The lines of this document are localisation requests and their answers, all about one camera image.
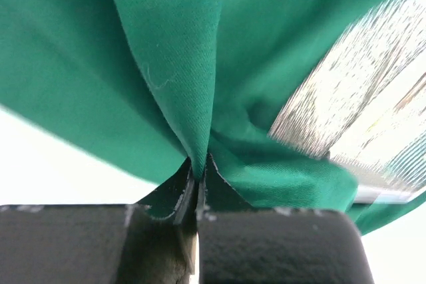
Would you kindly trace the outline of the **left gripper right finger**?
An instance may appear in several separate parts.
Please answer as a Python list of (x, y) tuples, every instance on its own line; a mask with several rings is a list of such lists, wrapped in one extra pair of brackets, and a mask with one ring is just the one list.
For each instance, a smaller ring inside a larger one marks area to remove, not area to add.
[(358, 283), (373, 276), (353, 222), (339, 211), (251, 206), (212, 156), (199, 183), (201, 283)]

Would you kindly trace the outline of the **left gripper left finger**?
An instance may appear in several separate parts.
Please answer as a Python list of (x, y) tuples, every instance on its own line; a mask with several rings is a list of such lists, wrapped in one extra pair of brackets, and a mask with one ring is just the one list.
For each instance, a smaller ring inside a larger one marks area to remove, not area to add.
[(1, 206), (2, 283), (187, 283), (195, 270), (190, 160), (133, 204)]

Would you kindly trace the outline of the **green surgical cloth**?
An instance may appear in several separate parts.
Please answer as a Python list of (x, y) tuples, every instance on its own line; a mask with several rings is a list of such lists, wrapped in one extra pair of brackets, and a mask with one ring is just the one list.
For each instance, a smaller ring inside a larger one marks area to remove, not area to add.
[(357, 204), (355, 176), (274, 140), (282, 107), (384, 0), (1, 0), (1, 104), (161, 184), (208, 155), (252, 206), (345, 212), (362, 234), (425, 202)]

